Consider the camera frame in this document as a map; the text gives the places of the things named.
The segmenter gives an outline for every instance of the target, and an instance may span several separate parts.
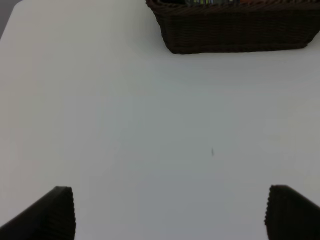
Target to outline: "wicker basket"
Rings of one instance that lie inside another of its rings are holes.
[[[146,0],[174,54],[300,49],[320,30],[320,0],[194,6],[184,2]]]

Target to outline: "basket rim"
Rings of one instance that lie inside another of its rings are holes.
[[[213,13],[249,13],[320,10],[320,0],[259,0],[250,3],[191,5],[146,0],[154,13],[168,16],[207,15]]]

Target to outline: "white tabletop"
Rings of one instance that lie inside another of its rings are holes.
[[[319,61],[319,37],[174,55],[144,0],[24,0],[0,41],[0,225],[58,185],[76,240],[266,240],[271,184],[320,203]]]

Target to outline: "table surface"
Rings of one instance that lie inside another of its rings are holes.
[[[0,41],[0,225],[71,186],[76,240],[266,240],[270,185],[320,203],[319,60],[319,37],[171,54],[144,0],[20,2]]]

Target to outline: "brown wicker basket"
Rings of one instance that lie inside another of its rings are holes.
[[[174,54],[300,49],[320,30],[320,0],[193,5],[146,0]]]

